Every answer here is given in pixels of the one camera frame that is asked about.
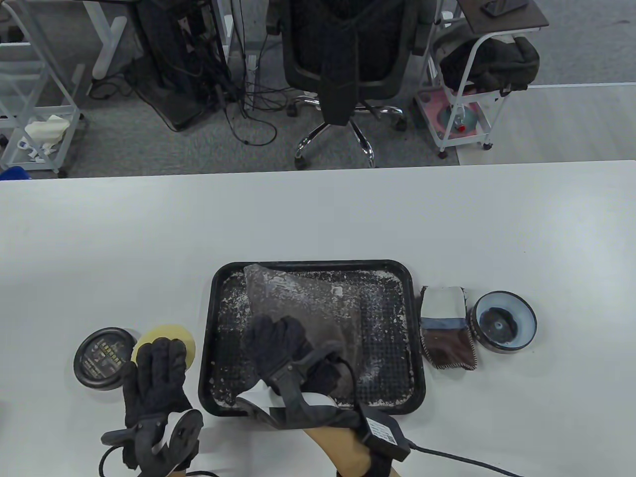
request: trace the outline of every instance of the office chair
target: office chair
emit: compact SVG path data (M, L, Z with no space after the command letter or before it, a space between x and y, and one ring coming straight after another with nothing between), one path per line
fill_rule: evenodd
M395 96L410 54L424 55L432 22L423 24L418 17L421 2L428 0L269 1L267 33L282 34L287 82L317 94L294 98L287 115L295 117L299 106L309 104L320 109L324 119L298 143L296 169L310 165L304 155L307 146L332 125L349 125L369 167L375 167L373 148L355 123L355 114L390 116L396 130L406 130L400 108L370 106L367 100Z

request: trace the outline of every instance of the white floor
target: white floor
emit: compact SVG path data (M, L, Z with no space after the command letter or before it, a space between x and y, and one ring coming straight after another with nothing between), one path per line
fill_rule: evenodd
M461 165L636 160L636 83L531 87L502 114L493 148L458 147Z

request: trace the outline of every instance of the black glove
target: black glove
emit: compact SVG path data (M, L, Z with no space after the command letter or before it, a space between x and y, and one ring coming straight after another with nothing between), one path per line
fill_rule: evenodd
M123 378L125 423L134 427L142 418L168 416L171 412L192 409L183 392L186 380L186 346L180 340L157 338L137 352L137 364L126 363ZM133 442L123 447L123 462L129 469L138 466Z
M280 394L278 387L268 377L289 361L299 361L314 350L300 321L285 316L273 322L267 315L254 318L243 335L242 348L256 368L256 374L277 394ZM321 361L309 369L301 390L326 395L335 389L338 379L340 373L335 365Z

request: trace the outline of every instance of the black plastic tray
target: black plastic tray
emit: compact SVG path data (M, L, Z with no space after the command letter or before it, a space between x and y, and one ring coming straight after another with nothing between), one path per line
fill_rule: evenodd
M240 348L242 332L251 318L243 268L253 263L229 263L212 280L198 395L203 408L215 416L247 415L235 399L258 381ZM404 265L393 260L258 263L272 270L357 286L363 339L358 399L391 414L408 414L422 404L426 385L418 314L411 274ZM352 399L338 405L350 407Z

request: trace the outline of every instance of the tray rim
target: tray rim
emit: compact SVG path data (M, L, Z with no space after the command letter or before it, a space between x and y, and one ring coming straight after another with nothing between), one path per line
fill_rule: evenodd
M212 285L210 288L210 301L207 308L207 318L205 321L205 335L201 353L201 367L199 371L199 384L198 384L198 398L199 403L208 413L217 417L246 417L247 413L242 410L226 409L214 401L214 398L210 395L210 399L205 396L205 384L207 380L205 376L209 369L209 359L207 359L207 344L211 333L216 328L218 321L218 308L220 301L216 298L214 290L219 287L219 281L221 277L226 275L228 271L243 269L248 265L259 264L266 268L283 272L293 271L309 271L307 269L314 270L329 270L338 269L345 266L359 266L364 270L364 267L371 267L382 265L385 268L397 269L399 274L396 275L401 279L403 292L404 292L404 307L406 309L406 330L409 338L409 348L411 355L411 368L413 369L413 394L403 404L398 406L387 408L384 406L378 406L376 409L385 411L392 415L404 415L415 411L424 402L426 396L426 380L424 376L424 360L421 353L421 337L419 318L415 303L415 292L413 290L413 278L402 263L391 259L369 259L369 260L294 260L294 261L234 261L223 265L219 268L214 277L212 278Z

